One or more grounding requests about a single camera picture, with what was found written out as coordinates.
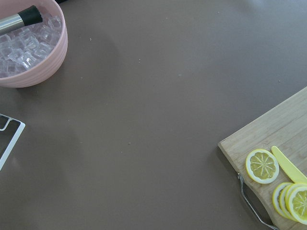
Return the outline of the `pink ribbed bowl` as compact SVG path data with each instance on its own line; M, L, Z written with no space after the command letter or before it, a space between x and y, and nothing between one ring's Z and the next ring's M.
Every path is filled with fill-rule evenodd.
M62 21L62 31L58 43L51 53L33 68L10 77L1 78L1 87L24 88L39 84L50 78L62 65L68 48L68 35L65 18L59 4L54 0L2 0L0 16L5 18L29 6L35 5L40 12L58 16Z

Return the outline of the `single lemon slice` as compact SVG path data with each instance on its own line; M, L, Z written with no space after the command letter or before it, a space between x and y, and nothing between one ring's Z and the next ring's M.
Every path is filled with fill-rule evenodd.
M265 149L255 149L245 160L248 176L259 184L270 184L279 175L279 163L275 156Z

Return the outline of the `clear ice cubes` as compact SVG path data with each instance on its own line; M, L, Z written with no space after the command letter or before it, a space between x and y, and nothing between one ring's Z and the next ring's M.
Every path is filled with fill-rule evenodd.
M43 15L41 23L26 26L0 36L0 77L23 73L51 53L59 41L62 20Z

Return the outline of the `back stacked lemon slice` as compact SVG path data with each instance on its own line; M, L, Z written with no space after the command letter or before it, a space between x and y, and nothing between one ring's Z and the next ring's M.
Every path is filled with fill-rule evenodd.
M273 206L274 206L274 209L275 211L281 215L282 217L284 218L287 218L287 219L291 219L287 214L285 214L282 209L280 208L279 206L279 196L280 196L280 192L288 185L291 185L292 183L281 183L279 184L275 189L274 189L274 192L272 194L272 203L273 203Z

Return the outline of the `stacked lemon slice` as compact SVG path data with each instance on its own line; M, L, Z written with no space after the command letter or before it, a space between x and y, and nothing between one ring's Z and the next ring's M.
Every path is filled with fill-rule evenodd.
M300 186L307 186L307 185L300 183L300 184L291 184L291 185L286 186L282 190L282 193L281 193L280 199L279 199L279 203L280 203L279 205L280 205L280 208L282 209L282 211L291 218L290 220L293 220L293 221L296 221L296 222L298 222L298 221L295 218L293 218L291 213L289 212L288 199L289 199L289 195L293 191L293 189L300 187Z
M281 215L282 217L284 218L287 218L287 219L291 219L287 214L285 214L282 209L280 208L279 206L279 196L280 196L280 192L288 185L291 185L292 183L281 183L279 184L275 189L274 189L274 192L272 194L272 203L273 203L273 206L274 206L274 209L275 211Z
M292 217L299 223L307 224L307 187L300 186L290 193L288 209Z

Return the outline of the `middle stacked lemon slice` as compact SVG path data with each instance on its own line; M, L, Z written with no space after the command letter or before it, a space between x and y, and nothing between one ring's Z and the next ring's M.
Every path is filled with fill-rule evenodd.
M279 205L280 205L280 208L282 209L282 211L291 218L290 220L293 220L293 221L296 221L296 222L298 222L298 221L295 218L293 218L291 213L289 212L288 199L289 199L289 195L293 191L293 189L300 187L300 186L307 186L307 185L300 183L300 184L291 184L291 185L286 186L282 190L282 193L281 193L280 199L279 199L279 203L280 203Z

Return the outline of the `yellow plastic knife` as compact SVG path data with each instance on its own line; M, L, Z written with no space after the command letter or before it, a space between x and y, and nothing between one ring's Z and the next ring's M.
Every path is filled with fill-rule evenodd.
M307 177L279 150L277 146L272 146L271 151L284 173L294 183L307 183Z

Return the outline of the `steel muddler black tip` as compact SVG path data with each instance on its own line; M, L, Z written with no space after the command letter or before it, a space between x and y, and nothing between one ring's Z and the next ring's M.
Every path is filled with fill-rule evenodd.
M35 5L32 5L14 15L0 20L0 35L7 34L25 26L41 23L42 15Z

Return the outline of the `front stacked lemon slice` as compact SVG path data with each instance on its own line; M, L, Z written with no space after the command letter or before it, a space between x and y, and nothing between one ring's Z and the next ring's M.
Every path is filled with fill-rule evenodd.
M300 186L290 193L288 209L292 217L299 223L307 224L307 187Z

